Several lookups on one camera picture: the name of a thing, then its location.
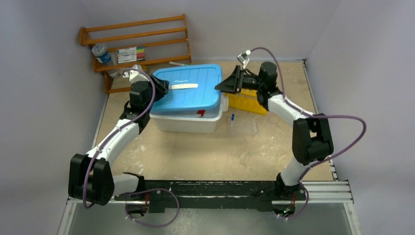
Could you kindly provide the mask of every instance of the storage box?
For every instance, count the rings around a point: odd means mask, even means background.
[[[225,100],[215,86],[222,81],[222,69],[215,64],[174,67],[153,73],[170,86],[198,84],[197,88],[169,89],[154,103],[150,118],[163,131],[213,133],[222,116]]]

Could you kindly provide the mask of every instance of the white plastic container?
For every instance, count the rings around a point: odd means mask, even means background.
[[[211,134],[215,132],[216,123],[222,117],[223,110],[228,109],[224,100],[222,95],[217,114],[209,115],[211,117],[174,117],[150,114],[150,118],[156,122],[157,127],[162,131]]]

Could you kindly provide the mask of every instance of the red object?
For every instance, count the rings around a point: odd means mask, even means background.
[[[202,109],[202,110],[198,110],[197,114],[200,114],[201,117],[203,117],[203,115],[205,114],[206,110]]]

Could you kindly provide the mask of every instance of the cable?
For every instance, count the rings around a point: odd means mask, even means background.
[[[316,118],[316,119],[323,119],[323,118],[327,118],[327,119],[329,119],[329,118],[345,118],[345,119],[353,119],[353,120],[357,120],[357,121],[359,121],[359,122],[361,122],[362,123],[362,125],[363,125],[363,129],[362,129],[362,132],[360,133],[360,135],[351,143],[351,144],[349,144],[348,146],[346,146],[346,148],[344,148],[344,149],[342,149],[342,150],[340,150],[339,152],[337,152],[337,153],[335,153],[335,154],[333,154],[333,155],[331,155],[330,157],[328,157],[328,158],[326,158],[326,159],[324,159],[323,161],[321,161],[321,162],[317,162],[317,163],[315,163],[315,164],[313,164],[313,165],[311,165],[309,168],[307,168],[307,170],[305,170],[302,174],[301,174],[301,176],[299,177],[299,184],[300,184],[300,186],[304,189],[304,191],[305,191],[305,194],[306,194],[306,200],[305,200],[305,203],[304,203],[304,206],[301,208],[301,210],[299,211],[299,212],[297,212],[297,213],[295,213],[293,216],[291,216],[291,217],[289,217],[289,218],[287,218],[287,219],[293,219],[293,218],[295,218],[295,217],[298,217],[303,211],[304,211],[304,209],[306,208],[306,206],[308,205],[308,200],[309,200],[309,197],[308,197],[308,191],[307,191],[307,189],[305,188],[305,186],[302,184],[302,179],[304,178],[304,176],[307,174],[307,172],[311,169],[311,168],[314,168],[314,167],[316,167],[316,166],[318,166],[318,165],[320,165],[320,164],[323,164],[323,163],[325,163],[325,162],[328,162],[328,161],[330,161],[330,160],[332,160],[332,159],[334,159],[334,158],[336,158],[336,157],[338,157],[339,155],[341,155],[341,154],[343,154],[344,152],[346,152],[346,151],[348,151],[350,148],[352,148],[357,142],[359,142],[360,141],[360,139],[363,137],[363,135],[365,135],[365,132],[366,132],[366,128],[367,128],[367,126],[366,126],[366,122],[362,119],[362,118],[360,118],[360,117],[356,117],[356,116],[352,116],[352,115],[311,115],[311,114],[309,114],[309,113],[307,113],[307,112],[302,112],[302,110],[301,109],[299,109],[299,108],[297,108],[295,105],[293,105],[292,103],[290,103],[287,99],[286,99],[286,95],[285,95],[285,88],[284,88],[284,81],[283,81],[283,79],[282,79],[282,73],[281,73],[281,68],[280,68],[280,66],[279,66],[279,63],[278,63],[278,61],[277,61],[277,59],[275,58],[275,56],[274,56],[274,54],[270,51],[270,50],[268,50],[268,49],[266,49],[265,47],[255,47],[254,49],[252,49],[251,50],[251,52],[254,52],[254,51],[256,51],[256,50],[259,50],[259,49],[261,49],[261,50],[264,50],[264,51],[266,51],[266,52],[268,52],[270,55],[271,55],[271,57],[273,58],[273,60],[274,60],[274,62],[275,62],[275,64],[276,64],[276,66],[277,66],[277,70],[278,70],[278,73],[279,73],[279,79],[280,79],[280,81],[281,81],[281,89],[282,89],[282,97],[284,98],[284,102],[288,105],[288,106],[290,106],[291,108],[293,108],[294,110],[296,110],[296,111],[298,111],[298,112],[301,112],[302,114],[304,114],[305,116],[307,116],[307,117],[309,117],[309,118]]]
[[[134,119],[132,119],[131,121],[129,121],[129,122],[127,122],[127,123],[125,123],[124,125],[122,125],[122,126],[120,126],[120,128],[119,129],[116,129],[115,131],[113,131],[111,134],[109,134],[108,135],[108,137],[102,142],[102,144],[98,147],[98,149],[97,149],[97,151],[95,152],[95,154],[93,155],[93,157],[92,157],[92,159],[91,159],[91,161],[90,161],[90,163],[89,163],[89,165],[88,165],[88,169],[87,169],[87,173],[85,174],[85,179],[84,179],[84,186],[83,186],[83,188],[82,188],[82,203],[84,204],[84,208],[86,208],[86,209],[89,209],[89,208],[91,208],[93,205],[94,205],[94,203],[91,203],[90,205],[87,205],[87,184],[88,184],[88,177],[89,177],[89,175],[90,175],[90,172],[91,172],[91,170],[92,170],[92,165],[93,165],[93,162],[95,161],[95,159],[98,157],[98,155],[99,155],[99,153],[100,152],[102,152],[102,149],[107,145],[107,143],[118,133],[118,132],[120,132],[122,129],[124,129],[126,126],[128,126],[128,125],[130,125],[131,123],[133,123],[133,122],[135,122],[136,120],[138,120],[140,117],[142,117],[144,114],[146,114],[149,110],[150,110],[150,108],[151,108],[151,106],[153,105],[153,103],[154,103],[154,99],[155,99],[155,97],[156,97],[156,85],[154,85],[154,82],[153,82],[153,80],[150,78],[150,76],[148,75],[148,74],[146,74],[145,72],[143,72],[143,71],[140,71],[140,70],[138,70],[138,69],[135,69],[135,68],[128,68],[128,69],[126,69],[126,70],[124,70],[123,71],[123,73],[124,72],[126,72],[126,71],[131,71],[131,70],[133,70],[133,71],[137,71],[137,72],[139,72],[139,73],[141,73],[141,74],[143,74],[147,79],[148,79],[148,81],[150,81],[150,84],[151,84],[151,86],[152,86],[152,88],[153,88],[153,93],[152,93],[152,95],[151,95],[151,100],[150,100],[150,103],[147,105],[147,107],[144,109],[144,111],[141,113],[141,114],[139,114],[137,117],[135,117]]]
[[[129,218],[133,222],[136,222],[138,224],[141,224],[141,225],[144,225],[144,226],[147,226],[147,227],[150,227],[150,228],[162,228],[162,227],[165,227],[165,226],[173,223],[173,221],[176,220],[177,216],[179,215],[179,212],[180,212],[180,204],[179,204],[179,200],[178,200],[177,196],[174,195],[174,193],[172,193],[171,191],[169,191],[167,189],[164,189],[164,188],[153,188],[153,189],[149,189],[149,190],[145,190],[145,191],[141,191],[141,192],[126,193],[126,195],[134,196],[134,195],[139,195],[139,194],[153,192],[153,191],[158,191],[158,190],[165,191],[165,192],[170,193],[173,196],[174,200],[176,201],[177,211],[176,211],[176,214],[174,215],[174,217],[169,222],[167,222],[165,224],[160,224],[160,225],[157,224],[157,225],[155,225],[155,224],[147,224],[147,223],[141,222],[139,220],[136,220],[136,219],[132,218],[130,214],[128,214],[127,205],[125,205],[125,213],[127,214],[127,217],[126,218]]]

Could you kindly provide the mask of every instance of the pack of markers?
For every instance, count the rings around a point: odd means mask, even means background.
[[[128,63],[144,60],[144,46],[119,49],[117,51],[117,63]]]

